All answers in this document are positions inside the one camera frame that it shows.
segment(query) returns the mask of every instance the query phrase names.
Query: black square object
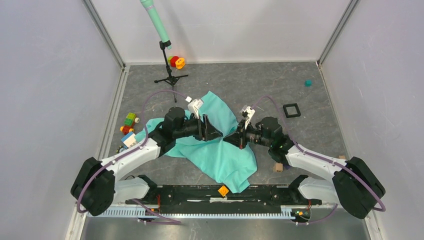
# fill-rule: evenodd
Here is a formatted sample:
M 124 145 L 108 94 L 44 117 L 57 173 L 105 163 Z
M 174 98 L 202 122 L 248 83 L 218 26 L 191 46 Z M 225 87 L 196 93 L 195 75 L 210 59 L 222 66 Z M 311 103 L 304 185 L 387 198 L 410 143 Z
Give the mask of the black square object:
M 296 114 L 292 114 L 292 115 L 290 115 L 288 112 L 287 112 L 287 108 L 290 108 L 290 107 L 294 107 L 294 108 L 296 108 Z M 289 104 L 284 104 L 283 106 L 282 106 L 282 109 L 284 110 L 284 113 L 285 113 L 285 118 L 286 119 L 289 119 L 289 118 L 296 118 L 296 117 L 300 117 L 301 116 L 301 110 L 299 109 L 299 106 L 298 106 L 298 104 L 297 103 L 289 103 Z

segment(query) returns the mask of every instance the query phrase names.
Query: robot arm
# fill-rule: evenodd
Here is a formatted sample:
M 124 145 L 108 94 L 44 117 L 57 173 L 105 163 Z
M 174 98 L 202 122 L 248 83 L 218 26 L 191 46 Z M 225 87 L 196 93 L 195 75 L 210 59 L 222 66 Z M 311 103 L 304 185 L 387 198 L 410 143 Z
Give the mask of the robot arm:
M 198 109 L 200 106 L 201 104 L 197 103 L 194 108 Z M 163 122 L 149 132 L 147 142 L 143 146 L 137 143 L 124 152 L 100 161 L 94 157 L 87 159 L 72 185 L 71 194 L 78 199 L 85 184 L 95 172 L 112 162 L 88 186 L 81 204 L 93 216 L 97 216 L 113 203 L 142 199 L 149 191 L 149 185 L 139 177 L 121 180 L 130 171 L 171 150 L 178 138 L 194 136 L 197 140 L 209 141 L 223 136 L 210 123 L 206 114 L 202 116 L 203 121 L 198 116 L 197 111 L 187 118 L 182 108 L 172 107 L 165 115 Z
M 246 117 L 248 112 L 244 111 L 244 113 L 243 116 Z M 363 185 L 334 163 L 337 162 L 352 170 L 379 198 L 386 193 L 384 187 L 362 159 L 358 157 L 350 160 L 333 158 L 308 150 L 298 144 L 303 151 L 325 157 L 332 160 L 333 163 L 304 154 L 287 135 L 283 134 L 283 128 L 275 117 L 265 117 L 256 123 L 255 127 L 251 122 L 247 123 L 247 120 L 243 119 L 239 122 L 235 132 L 224 137 L 224 141 L 240 149 L 245 148 L 247 143 L 268 147 L 269 155 L 277 163 L 301 168 L 318 175 L 324 180 L 313 179 L 306 175 L 295 179 L 290 184 L 290 188 L 295 191 L 296 197 L 341 204 L 347 212 L 359 219 L 365 218 L 377 201 Z

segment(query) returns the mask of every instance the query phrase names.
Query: teal fabric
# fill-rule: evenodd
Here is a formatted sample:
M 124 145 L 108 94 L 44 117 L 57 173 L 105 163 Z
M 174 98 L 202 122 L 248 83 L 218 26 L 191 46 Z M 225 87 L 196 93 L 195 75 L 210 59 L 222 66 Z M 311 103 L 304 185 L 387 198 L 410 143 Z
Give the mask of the teal fabric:
M 210 123 L 222 132 L 224 137 L 237 128 L 236 116 L 218 96 L 208 92 L 201 98 L 203 105 L 199 113 L 207 114 Z M 151 132 L 162 122 L 163 118 L 150 119 L 147 122 L 147 130 Z M 139 132 L 135 139 L 141 142 L 146 134 Z M 255 155 L 249 146 L 239 149 L 223 138 L 212 141 L 198 141 L 194 137 L 179 138 L 175 147 L 165 155 L 177 158 L 187 158 L 200 170 L 218 183 L 225 184 L 232 193 L 240 193 L 249 186 L 248 177 L 258 169 Z

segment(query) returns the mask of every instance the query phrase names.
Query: green cylinder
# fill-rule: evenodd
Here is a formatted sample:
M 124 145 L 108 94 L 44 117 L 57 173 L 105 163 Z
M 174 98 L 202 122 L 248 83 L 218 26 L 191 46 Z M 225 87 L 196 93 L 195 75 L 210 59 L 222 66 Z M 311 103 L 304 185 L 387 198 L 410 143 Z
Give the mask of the green cylinder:
M 140 0 L 143 7 L 146 9 L 151 22 L 154 25 L 154 28 L 156 28 L 157 34 L 159 34 L 160 40 L 162 40 L 162 43 L 166 43 L 170 40 L 168 37 L 168 33 L 165 30 L 164 24 L 161 21 L 161 18 L 159 17 L 158 12 L 156 11 L 155 5 L 153 4 L 153 0 Z

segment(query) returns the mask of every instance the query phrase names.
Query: tripod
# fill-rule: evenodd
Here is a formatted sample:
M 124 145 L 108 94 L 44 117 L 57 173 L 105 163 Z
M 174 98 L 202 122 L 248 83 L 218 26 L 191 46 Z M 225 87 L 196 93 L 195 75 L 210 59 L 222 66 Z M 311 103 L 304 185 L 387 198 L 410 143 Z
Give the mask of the tripod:
M 168 64 L 167 54 L 165 53 L 165 47 L 166 46 L 165 46 L 165 44 L 162 41 L 159 42 L 159 46 L 160 46 L 160 49 L 162 50 L 163 57 L 165 58 L 166 71 L 168 72 L 168 77 L 167 78 L 164 78 L 164 79 L 161 79 L 161 80 L 155 80 L 154 83 L 157 84 L 157 83 L 160 83 L 160 82 L 165 82 L 165 83 L 171 85 L 172 86 L 172 90 L 174 90 L 174 86 L 178 82 L 178 80 L 180 80 L 180 78 L 187 77 L 188 74 L 187 75 L 181 75 L 181 76 L 173 76 L 172 75 L 171 67 Z M 174 102 L 177 102 L 177 98 L 175 96 L 175 92 L 173 93 L 173 100 L 174 100 Z

